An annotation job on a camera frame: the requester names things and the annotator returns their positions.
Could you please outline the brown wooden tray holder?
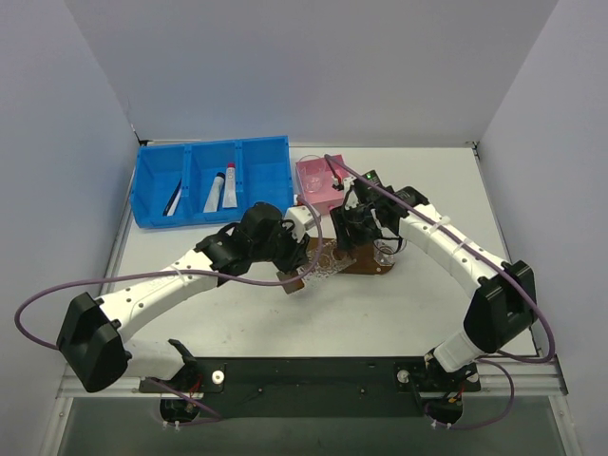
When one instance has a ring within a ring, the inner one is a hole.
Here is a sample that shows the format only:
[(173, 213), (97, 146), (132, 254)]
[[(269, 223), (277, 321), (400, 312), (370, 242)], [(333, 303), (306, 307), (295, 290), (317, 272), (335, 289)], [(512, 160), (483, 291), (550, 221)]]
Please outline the brown wooden tray holder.
[(350, 252), (337, 248), (335, 238), (322, 239), (321, 256), (316, 266), (303, 278), (282, 288), (287, 295), (303, 290), (307, 285), (313, 286), (322, 280), (335, 275), (381, 276), (390, 272), (392, 267), (379, 266), (373, 258), (373, 244), (357, 247)]

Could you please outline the white toothpaste blue cap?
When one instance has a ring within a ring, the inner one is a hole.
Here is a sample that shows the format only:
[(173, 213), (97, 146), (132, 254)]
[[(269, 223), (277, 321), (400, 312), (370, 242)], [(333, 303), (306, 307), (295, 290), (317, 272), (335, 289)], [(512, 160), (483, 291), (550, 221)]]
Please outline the white toothpaste blue cap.
[(219, 208), (219, 198), (225, 182), (225, 174), (223, 172), (217, 172), (215, 175), (210, 191), (208, 193), (205, 205), (203, 207), (204, 213), (215, 213)]

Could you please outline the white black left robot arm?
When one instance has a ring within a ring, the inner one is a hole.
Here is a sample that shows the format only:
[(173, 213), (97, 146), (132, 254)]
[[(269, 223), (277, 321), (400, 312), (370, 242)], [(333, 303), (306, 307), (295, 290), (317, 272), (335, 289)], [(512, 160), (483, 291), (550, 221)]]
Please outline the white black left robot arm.
[(144, 326), (194, 295), (269, 262), (283, 274), (308, 261), (309, 230), (318, 223), (305, 205), (281, 213), (258, 202), (241, 221), (222, 227), (159, 273), (142, 282), (94, 298), (74, 297), (56, 345), (88, 392), (106, 389), (127, 371), (132, 358), (126, 343)]

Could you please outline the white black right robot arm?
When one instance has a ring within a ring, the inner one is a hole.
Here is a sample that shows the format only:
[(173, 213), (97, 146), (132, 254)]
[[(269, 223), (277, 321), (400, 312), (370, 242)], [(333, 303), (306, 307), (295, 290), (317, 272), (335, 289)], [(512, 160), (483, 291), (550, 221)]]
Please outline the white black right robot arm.
[(470, 297), (461, 329), (427, 354), (430, 369), (460, 371), (537, 321), (528, 304), (536, 295), (531, 268), (486, 252), (414, 188), (388, 187), (379, 194), (358, 182), (330, 216), (340, 250), (371, 244), (389, 231), (390, 239), (410, 243), (433, 259)]

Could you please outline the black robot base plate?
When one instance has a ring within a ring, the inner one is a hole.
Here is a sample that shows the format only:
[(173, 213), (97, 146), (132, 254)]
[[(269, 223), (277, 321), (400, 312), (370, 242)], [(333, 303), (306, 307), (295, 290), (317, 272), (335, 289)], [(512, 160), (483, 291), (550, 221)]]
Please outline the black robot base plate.
[(186, 410), (177, 390), (225, 419), (418, 417), (429, 400), (480, 389), (475, 365), (444, 373), (421, 356), (198, 357), (169, 380), (139, 385), (163, 395), (168, 417)]

